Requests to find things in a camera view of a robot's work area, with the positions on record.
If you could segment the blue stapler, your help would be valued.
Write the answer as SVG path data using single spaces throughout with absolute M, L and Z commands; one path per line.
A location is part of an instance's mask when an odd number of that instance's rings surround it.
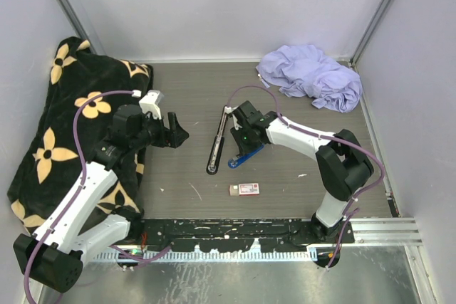
M 227 165 L 230 169 L 236 169 L 239 167 L 241 164 L 244 164 L 248 159 L 253 157 L 255 154 L 257 154 L 259 151 L 261 151 L 264 148 L 264 145 L 260 145 L 256 150 L 253 152 L 249 152 L 243 155 L 238 154 L 237 156 L 231 158 Z

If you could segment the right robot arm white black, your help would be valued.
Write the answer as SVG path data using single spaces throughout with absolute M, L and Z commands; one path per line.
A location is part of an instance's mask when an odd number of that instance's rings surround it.
M 373 175 L 373 165 L 349 130 L 338 133 L 312 130 L 270 111 L 262 114 L 249 101 L 232 111 L 230 130 L 239 154 L 229 160 L 234 169 L 253 157 L 265 145 L 280 145 L 314 160 L 326 193 L 311 217 L 313 236 L 327 243 L 338 233 L 344 211 L 352 196 Z

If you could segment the black stapler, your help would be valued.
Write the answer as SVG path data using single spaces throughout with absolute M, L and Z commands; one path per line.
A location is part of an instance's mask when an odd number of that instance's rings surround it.
M 232 108 L 229 106 L 224 106 L 222 110 L 222 116 L 219 121 L 217 128 L 217 133 L 214 137 L 213 145 L 211 152 L 209 154 L 209 159 L 206 167 L 206 172 L 209 175 L 215 175 L 219 169 L 219 163 L 222 156 L 222 150 L 224 146 L 224 131 L 227 124 L 227 121 L 232 114 Z

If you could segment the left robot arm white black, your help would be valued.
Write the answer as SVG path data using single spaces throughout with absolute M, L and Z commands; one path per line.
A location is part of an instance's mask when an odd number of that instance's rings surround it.
M 123 105 L 114 114 L 113 123 L 86 161 L 80 176 L 53 213 L 30 236 L 20 234 L 13 248 L 24 288 L 35 280 L 59 293 L 77 282 L 83 267 L 91 259 L 118 241 L 137 243 L 143 235 L 141 214 L 126 204 L 114 209 L 91 229 L 83 225 L 102 196 L 118 180 L 122 163 L 146 148 L 178 148 L 189 133 L 169 112 L 168 125 L 158 115 L 159 109 L 144 105 Z

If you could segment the red white staple box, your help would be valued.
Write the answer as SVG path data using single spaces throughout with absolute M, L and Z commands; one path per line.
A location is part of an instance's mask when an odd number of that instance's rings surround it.
M 259 194 L 258 183 L 232 184 L 229 186 L 230 196 L 256 196 Z

